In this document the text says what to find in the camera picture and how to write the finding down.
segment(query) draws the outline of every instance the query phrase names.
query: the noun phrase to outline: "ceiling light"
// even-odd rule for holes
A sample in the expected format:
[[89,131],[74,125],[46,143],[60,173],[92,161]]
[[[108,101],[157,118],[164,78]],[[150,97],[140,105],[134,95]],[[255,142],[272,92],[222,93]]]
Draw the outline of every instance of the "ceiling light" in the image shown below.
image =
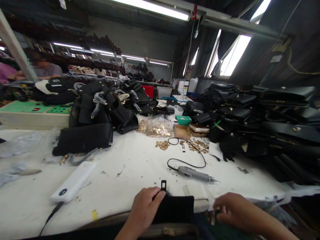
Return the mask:
[[145,60],[141,60],[141,59],[135,59],[135,58],[127,58],[127,59],[131,59],[131,60],[136,60],[136,61],[145,62]]
[[72,46],[72,45],[67,45],[67,44],[62,44],[62,43],[53,43],[53,44],[55,44],[55,45],[59,45],[59,46],[74,47],[74,48],[80,48],[80,49],[82,49],[82,47]]
[[155,64],[160,64],[160,65],[165,65],[165,66],[167,66],[167,64],[164,64],[164,63],[156,63],[156,62],[150,62],[150,63],[155,63]]
[[146,2],[143,0],[113,0],[113,1],[128,4],[128,5],[142,8],[142,9],[146,9],[151,12],[160,13],[160,14],[163,14],[163,15],[166,15],[169,17],[178,18],[181,20],[185,20],[185,21],[189,20],[189,15],[187,15],[187,14],[177,12],[172,9],[165,8],[165,7],[162,7],[162,6],[150,3],[150,2]]
[[101,51],[101,50],[96,50],[96,49],[92,49],[90,48],[91,51],[94,51],[94,52],[102,52],[102,53],[106,53],[106,54],[113,54],[111,52],[105,52],[105,51]]
[[94,52],[90,52],[90,51],[86,51],[86,50],[73,49],[73,48],[71,48],[71,50],[75,50],[75,51],[81,51],[81,52],[88,52],[88,53],[94,53]]
[[134,58],[134,59],[139,59],[139,60],[144,60],[143,58],[138,58],[138,57],[133,57],[133,56],[128,56],[128,55],[122,55],[123,57],[126,57],[126,58]]
[[114,55],[110,55],[110,54],[103,54],[103,53],[100,53],[101,55],[105,55],[105,56],[110,56],[110,57],[114,57]]

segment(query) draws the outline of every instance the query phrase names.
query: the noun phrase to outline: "green board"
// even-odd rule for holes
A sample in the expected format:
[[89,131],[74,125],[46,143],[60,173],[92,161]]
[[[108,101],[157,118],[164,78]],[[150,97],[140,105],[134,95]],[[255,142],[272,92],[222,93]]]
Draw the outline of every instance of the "green board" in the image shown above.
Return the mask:
[[65,113],[69,114],[71,112],[73,103],[64,104],[64,105],[56,105],[51,108],[47,113]]
[[44,113],[53,105],[45,106],[42,102],[20,102],[14,101],[0,108],[0,112],[29,112],[29,113]]

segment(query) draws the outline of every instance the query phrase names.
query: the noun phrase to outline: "hand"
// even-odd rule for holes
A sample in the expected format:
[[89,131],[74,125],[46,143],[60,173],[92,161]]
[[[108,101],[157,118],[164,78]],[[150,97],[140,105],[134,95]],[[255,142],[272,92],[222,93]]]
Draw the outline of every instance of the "hand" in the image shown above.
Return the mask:
[[143,188],[134,198],[130,215],[116,237],[119,239],[137,239],[147,230],[166,193],[158,187]]
[[213,208],[220,209],[219,222],[246,233],[267,239],[298,239],[281,222],[236,193],[227,193],[215,200]]

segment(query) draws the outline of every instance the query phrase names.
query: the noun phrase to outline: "green container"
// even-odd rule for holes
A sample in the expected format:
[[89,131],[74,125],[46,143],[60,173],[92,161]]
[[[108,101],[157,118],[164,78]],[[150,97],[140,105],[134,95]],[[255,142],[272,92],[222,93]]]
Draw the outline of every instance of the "green container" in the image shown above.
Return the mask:
[[176,116],[176,120],[179,125],[183,126],[189,126],[189,124],[192,122],[189,116]]

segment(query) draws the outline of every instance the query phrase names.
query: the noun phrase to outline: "small box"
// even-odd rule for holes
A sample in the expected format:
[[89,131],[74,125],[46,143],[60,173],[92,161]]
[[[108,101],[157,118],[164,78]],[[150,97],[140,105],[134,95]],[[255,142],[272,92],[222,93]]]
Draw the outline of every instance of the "small box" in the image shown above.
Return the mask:
[[194,137],[205,137],[209,131],[209,128],[197,124],[189,124],[189,129]]
[[188,126],[174,125],[174,137],[190,139],[191,134]]
[[183,126],[189,126],[192,119],[189,116],[176,116],[177,123]]

